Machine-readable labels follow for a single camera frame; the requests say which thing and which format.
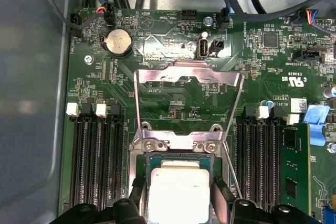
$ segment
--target black connector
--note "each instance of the black connector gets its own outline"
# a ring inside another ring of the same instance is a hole
[[[182,10],[181,11],[181,20],[197,20],[197,10]]]
[[[312,61],[316,60],[320,63],[324,63],[324,56],[322,55],[320,50],[306,49],[306,50],[298,50],[292,53],[292,61]]]
[[[219,30],[226,30],[230,25],[230,8],[223,8],[218,17]]]
[[[73,23],[75,25],[81,25],[82,24],[82,18],[77,13],[70,14],[70,21],[71,21],[71,23]],[[80,29],[70,28],[70,33],[76,38],[81,38],[82,37],[82,31]]]
[[[107,4],[107,10],[104,12],[104,20],[108,26],[114,26],[115,25],[115,16],[114,12],[112,10],[112,6],[110,4]]]
[[[299,10],[292,16],[289,16],[289,23],[292,25],[302,25],[305,19],[307,19],[306,10]]]
[[[211,43],[211,46],[210,46],[210,54],[212,54],[213,52],[215,53],[218,53],[220,52],[221,50],[224,49],[224,41],[223,40],[214,40],[212,43]]]

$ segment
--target screw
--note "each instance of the screw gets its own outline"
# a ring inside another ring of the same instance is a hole
[[[330,153],[336,153],[336,143],[328,144],[327,150]]]
[[[205,26],[212,26],[214,24],[214,20],[211,17],[205,17],[203,19],[203,24]]]
[[[94,59],[91,55],[86,55],[84,57],[84,62],[86,65],[91,65],[93,63]]]
[[[214,153],[217,150],[217,145],[215,143],[208,143],[206,148],[209,152]]]
[[[280,206],[280,207],[279,207],[279,210],[280,210],[281,212],[285,212],[285,213],[289,213],[289,212],[290,212],[290,210],[289,210],[287,207],[284,207],[284,206]]]
[[[155,150],[155,143],[153,143],[152,140],[148,140],[148,141],[145,142],[144,148],[145,148],[146,151],[151,152],[151,151]]]
[[[241,200],[241,201],[239,202],[239,204],[241,204],[241,205],[244,206],[244,207],[247,207],[247,206],[249,205],[248,201],[246,201],[246,200]]]
[[[90,207],[89,206],[83,206],[82,209],[80,210],[81,212],[87,212],[90,211]]]

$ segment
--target green circuit board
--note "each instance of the green circuit board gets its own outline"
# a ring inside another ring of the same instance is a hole
[[[77,10],[76,13],[85,20],[94,11],[86,8]],[[224,42],[224,49],[215,57],[207,58],[207,63],[216,71],[237,71],[245,76],[237,115],[243,112],[245,106],[258,107],[262,101],[272,101],[275,106],[282,107],[286,115],[302,114],[310,104],[327,105],[328,101],[323,97],[322,91],[336,83],[336,59],[333,51],[335,38],[314,30],[308,24],[294,26],[288,17],[254,24],[243,22],[232,15],[228,28],[220,30],[219,13],[194,12],[193,20],[184,20],[181,11],[172,10],[116,9],[114,14],[116,28],[125,29],[132,36],[133,53],[123,59],[111,57],[101,47],[101,37],[111,28],[102,16],[97,18],[82,31],[81,38],[71,39],[66,94],[67,102],[78,103],[79,109],[83,103],[88,102],[88,98],[93,101],[93,110],[96,104],[106,101],[121,106],[120,157],[123,169],[119,176],[118,197],[124,197],[128,193],[128,145],[137,131],[134,71],[163,69],[175,60],[197,60],[195,51],[202,32],[208,33],[209,43],[214,40]],[[205,26],[205,17],[211,17],[213,25]],[[332,26],[334,19],[317,19],[317,22]],[[292,53],[312,46],[324,47],[324,63],[314,60],[292,62]],[[87,55],[94,59],[89,65],[84,61]],[[149,122],[153,129],[173,130],[176,134],[208,131],[214,123],[225,122],[232,100],[227,87],[200,84],[187,77],[176,83],[146,83],[140,87],[139,96],[142,120]],[[235,123],[227,139],[233,150]],[[74,131],[74,123],[66,117],[60,213],[70,197]],[[299,160],[296,169],[305,177],[302,179],[305,182],[304,185],[297,183],[297,195],[305,194],[302,190],[309,190],[308,188],[310,191],[306,192],[305,197],[297,197],[296,200],[289,200],[283,194],[281,203],[296,204],[301,210],[322,220],[322,207],[331,204],[331,194],[336,188],[336,158],[333,156],[336,154],[329,153],[326,146],[309,147],[309,138],[304,136],[304,133],[309,133],[306,125],[300,124],[299,131],[301,141],[305,141],[302,145],[305,148],[303,154],[296,156]],[[328,142],[336,142],[333,132],[336,132],[335,125],[327,124]],[[284,159],[295,155],[282,148],[280,155],[281,152]],[[232,159],[235,159],[235,152],[232,152]],[[305,202],[307,197],[310,197],[310,203]]]

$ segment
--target connector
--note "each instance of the connector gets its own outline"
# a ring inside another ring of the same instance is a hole
[[[302,25],[305,19],[307,19],[306,10],[298,10],[295,14],[289,16],[289,23],[292,25]]]
[[[292,53],[292,61],[318,61],[320,63],[324,63],[324,56],[321,53],[321,50],[308,48],[306,50],[298,50]]]
[[[82,18],[77,13],[70,14],[70,21],[71,21],[71,23],[73,23],[75,25],[81,25],[82,24]],[[79,29],[71,28],[70,33],[76,38],[82,37],[82,31],[79,30]]]
[[[201,58],[205,58],[209,55],[207,39],[202,38],[198,41],[198,52],[199,52],[199,57]]]
[[[230,25],[230,8],[223,8],[221,10],[221,14],[218,17],[218,29],[219,30],[226,30],[227,27]]]
[[[224,49],[224,41],[215,39],[214,41],[212,41],[210,45],[210,54],[212,54],[213,52],[218,53],[223,49]]]
[[[104,20],[108,26],[114,26],[115,25],[114,19],[115,16],[112,10],[112,6],[110,4],[107,4],[107,10],[106,12],[104,12]]]

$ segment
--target blue wire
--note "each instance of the blue wire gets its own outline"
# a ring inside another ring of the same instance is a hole
[[[312,18],[311,18],[311,22],[314,23],[315,22],[315,17],[316,17],[316,14],[318,13],[319,11],[318,10],[315,10]]]
[[[228,17],[230,17],[232,14],[232,7],[229,7],[229,13],[227,14]]]

